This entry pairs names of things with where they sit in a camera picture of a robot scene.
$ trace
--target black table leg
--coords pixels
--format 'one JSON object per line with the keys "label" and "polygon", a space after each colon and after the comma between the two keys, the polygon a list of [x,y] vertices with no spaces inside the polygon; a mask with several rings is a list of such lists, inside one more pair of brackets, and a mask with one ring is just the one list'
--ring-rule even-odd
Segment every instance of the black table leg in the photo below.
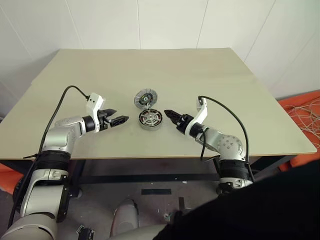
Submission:
{"label": "black table leg", "polygon": [[256,178],[262,176],[266,172],[279,167],[281,164],[284,164],[296,155],[287,155],[287,156],[262,156],[253,164],[251,164],[252,170],[257,170],[258,172],[254,174]]}
{"label": "black table leg", "polygon": [[218,160],[217,157],[215,157],[213,159],[213,164],[214,164],[216,172],[219,174],[219,172],[220,172],[220,164],[219,164],[219,160]]}
{"label": "black table leg", "polygon": [[80,159],[80,160],[71,160],[71,161],[75,163],[75,165],[70,177],[69,194],[70,194],[70,197],[77,198],[80,192],[79,180],[84,171],[86,160]]}

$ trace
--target wall panel seam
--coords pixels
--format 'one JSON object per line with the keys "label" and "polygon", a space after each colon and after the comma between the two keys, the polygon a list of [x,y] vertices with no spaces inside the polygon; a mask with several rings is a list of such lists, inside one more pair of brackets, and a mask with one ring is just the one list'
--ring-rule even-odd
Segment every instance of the wall panel seam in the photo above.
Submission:
{"label": "wall panel seam", "polygon": [[203,18],[202,18],[202,22],[201,22],[201,26],[200,26],[200,31],[199,31],[199,36],[198,36],[198,39],[197,39],[196,45],[195,45],[196,49],[198,48],[198,44],[199,44],[199,40],[200,40],[200,36],[201,36],[201,32],[202,32],[202,27],[204,25],[206,12],[207,12],[207,7],[208,7],[208,2],[209,2],[209,0],[206,0],[205,9],[204,9],[204,13],[203,13]]}
{"label": "wall panel seam", "polygon": [[19,101],[19,97],[17,97],[17,95],[11,91],[10,87],[7,86],[7,84],[5,84],[3,81],[1,81],[1,84],[4,86],[5,90],[7,90],[15,99],[16,101]]}
{"label": "wall panel seam", "polygon": [[3,12],[4,17],[6,18],[6,20],[8,21],[8,23],[10,24],[10,27],[12,28],[12,30],[14,31],[14,33],[16,34],[17,38],[19,39],[20,43],[22,44],[22,46],[24,47],[24,49],[26,50],[26,52],[28,53],[29,57],[34,60],[33,56],[31,55],[31,53],[29,52],[26,44],[24,43],[24,41],[22,40],[21,36],[19,35],[19,33],[17,32],[17,30],[15,29],[13,23],[11,22],[10,18],[8,17],[8,15],[6,14],[5,10],[3,9],[3,7],[0,5],[0,11]]}
{"label": "wall panel seam", "polygon": [[247,55],[246,55],[245,58],[244,58],[244,61],[243,61],[244,63],[247,61],[247,58],[249,57],[249,54],[251,53],[252,49],[254,48],[254,45],[256,44],[256,41],[257,41],[260,33],[262,32],[262,29],[264,28],[264,26],[265,26],[265,24],[266,24],[266,22],[267,22],[267,20],[268,20],[268,17],[269,17],[269,15],[270,15],[272,9],[274,8],[274,5],[275,5],[276,1],[277,1],[277,0],[274,0],[274,2],[273,2],[273,4],[272,4],[272,6],[271,6],[271,8],[270,8],[270,10],[269,10],[269,12],[268,12],[268,14],[266,15],[266,18],[265,18],[265,20],[264,20],[264,22],[263,22],[263,24],[262,24],[259,32],[257,33],[257,35],[256,35],[256,37],[255,37],[255,39],[254,39],[254,41],[253,41],[253,43],[252,43],[252,45],[251,45],[248,53],[247,53]]}
{"label": "wall panel seam", "polygon": [[141,49],[139,0],[136,0],[136,14],[137,14],[137,18],[138,18],[138,40],[139,40],[139,49]]}
{"label": "wall panel seam", "polygon": [[283,71],[283,73],[281,74],[281,76],[274,82],[274,84],[272,84],[272,86],[270,87],[270,89],[272,90],[278,83],[280,83],[284,77],[284,75],[287,73],[287,71],[290,69],[290,67],[295,63],[295,61],[297,60],[297,58],[300,56],[300,54],[304,51],[304,49],[307,47],[307,45],[309,44],[309,42],[311,41],[311,39],[316,35],[315,31],[311,37],[308,39],[308,41],[306,41],[306,43],[303,45],[303,47],[301,48],[301,50],[296,54],[296,56],[294,57],[294,59],[288,64],[288,66],[285,68],[285,70]]}
{"label": "wall panel seam", "polygon": [[76,25],[76,23],[75,23],[74,17],[72,16],[72,12],[71,12],[71,9],[70,9],[70,7],[69,7],[68,0],[64,0],[64,1],[65,1],[65,4],[66,4],[67,9],[68,9],[68,11],[69,11],[69,15],[70,15],[70,18],[71,18],[72,25],[73,25],[74,31],[75,31],[75,33],[76,33],[76,36],[78,37],[78,40],[79,40],[79,42],[80,42],[80,44],[81,44],[82,49],[84,49],[85,47],[84,47],[84,44],[83,44],[83,42],[82,42],[82,40],[81,40],[81,37],[80,37],[80,35],[79,35],[78,28],[77,28],[77,25]]}

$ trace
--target table frame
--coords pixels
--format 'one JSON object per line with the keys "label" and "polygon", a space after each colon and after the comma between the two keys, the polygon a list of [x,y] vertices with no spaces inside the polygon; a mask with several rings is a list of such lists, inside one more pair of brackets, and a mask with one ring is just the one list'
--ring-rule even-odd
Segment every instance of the table frame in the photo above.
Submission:
{"label": "table frame", "polygon": [[[276,169],[281,164],[290,161],[296,155],[262,156],[251,168],[256,178]],[[30,168],[31,160],[0,160],[1,164],[25,175]],[[213,160],[214,166],[219,172],[219,163]],[[106,183],[147,183],[147,182],[174,182],[174,181],[218,181],[218,173],[188,173],[188,174],[131,174],[131,175],[83,175],[86,159],[71,159],[69,164],[70,197],[78,197],[80,185],[83,184],[106,184]]]}

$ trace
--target concrete floor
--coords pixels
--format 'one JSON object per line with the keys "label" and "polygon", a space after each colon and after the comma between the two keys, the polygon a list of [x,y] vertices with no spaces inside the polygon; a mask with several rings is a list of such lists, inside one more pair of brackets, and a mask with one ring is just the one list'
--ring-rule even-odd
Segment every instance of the concrete floor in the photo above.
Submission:
{"label": "concrete floor", "polygon": [[[199,159],[117,159],[87,161],[84,175],[200,174],[215,172],[213,164]],[[134,199],[140,226],[165,224],[164,215],[179,209],[178,197],[186,208],[196,208],[217,197],[217,182],[193,181],[105,183],[82,185],[83,195],[72,198],[64,222],[58,224],[58,239],[76,240],[80,225],[95,229],[94,238],[108,239],[114,210],[125,198]],[[171,189],[171,195],[141,195],[141,189]],[[0,236],[6,231],[12,196],[0,191]]]}

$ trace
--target black cable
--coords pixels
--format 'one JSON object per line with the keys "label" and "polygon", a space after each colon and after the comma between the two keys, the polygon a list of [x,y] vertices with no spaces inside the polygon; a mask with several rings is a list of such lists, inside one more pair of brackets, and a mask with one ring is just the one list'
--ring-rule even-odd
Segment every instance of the black cable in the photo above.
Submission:
{"label": "black cable", "polygon": [[58,105],[56,106],[56,108],[55,108],[55,110],[54,110],[54,112],[53,112],[48,124],[45,127],[44,133],[43,133],[42,138],[41,138],[41,142],[40,142],[38,153],[33,155],[35,157],[35,160],[31,164],[31,166],[30,166],[28,172],[26,173],[26,175],[23,177],[23,181],[22,181],[22,183],[21,183],[21,185],[19,187],[19,190],[18,190],[18,192],[16,194],[15,201],[13,201],[13,206],[12,206],[10,217],[9,217],[9,221],[8,221],[8,228],[11,227],[11,225],[12,225],[12,223],[14,221],[15,212],[16,212],[16,208],[17,208],[17,204],[18,204],[20,195],[22,193],[22,189],[24,188],[24,185],[26,184],[26,182],[27,182],[27,180],[28,180],[28,178],[30,176],[31,171],[34,168],[35,163],[37,162],[39,155],[41,154],[41,151],[42,151],[42,148],[44,146],[48,130],[49,130],[49,128],[50,128],[55,116],[57,115],[57,112],[58,112],[58,110],[59,110],[59,108],[60,108],[60,106],[61,106],[61,104],[62,104],[62,102],[63,102],[63,100],[65,98],[65,95],[66,95],[67,91],[69,89],[71,89],[71,88],[77,89],[85,97],[86,100],[88,100],[89,97],[90,97],[90,96],[86,95],[83,91],[81,91],[80,88],[78,88],[77,86],[74,86],[74,85],[67,86],[66,89],[63,91],[63,93],[61,95],[61,98],[60,98],[60,101],[59,101]]}
{"label": "black cable", "polygon": [[202,136],[203,136],[203,144],[202,144],[202,151],[201,151],[201,155],[200,155],[200,161],[201,162],[206,162],[206,161],[204,161],[204,153],[205,153],[207,141],[206,141],[205,131],[203,131],[203,130],[202,130]]}
{"label": "black cable", "polygon": [[203,144],[202,144],[202,151],[201,151],[201,155],[200,155],[200,161],[203,162],[203,163],[206,163],[208,161],[213,160],[216,156],[208,157],[207,159],[204,159],[204,153],[205,153],[207,141],[206,141],[205,131],[203,131],[203,130],[202,130],[202,136],[203,136]]}
{"label": "black cable", "polygon": [[[219,102],[219,101],[217,101],[217,100],[215,100],[215,99],[213,99],[211,97],[208,97],[208,96],[198,96],[198,99],[199,99],[200,102],[202,101],[201,99],[208,99],[208,100],[211,100],[212,102],[220,105],[225,110],[227,110],[236,119],[236,121],[240,124],[240,126],[242,128],[242,131],[243,131],[243,134],[244,134],[244,138],[245,138],[245,146],[246,146],[245,163],[247,165],[251,180],[254,183],[255,182],[255,178],[254,178],[254,175],[252,173],[252,170],[251,170],[251,167],[250,167],[250,163],[249,163],[249,139],[248,139],[248,134],[247,134],[247,131],[246,131],[246,128],[245,128],[244,124],[241,122],[241,120],[237,117],[237,115],[233,111],[231,111],[226,105],[222,104],[221,102]],[[201,158],[200,158],[201,160],[202,160],[203,154],[205,152],[205,150],[204,150],[205,147],[206,147],[206,145],[205,145],[205,133],[203,133],[203,146],[202,146],[202,152],[201,152]]]}

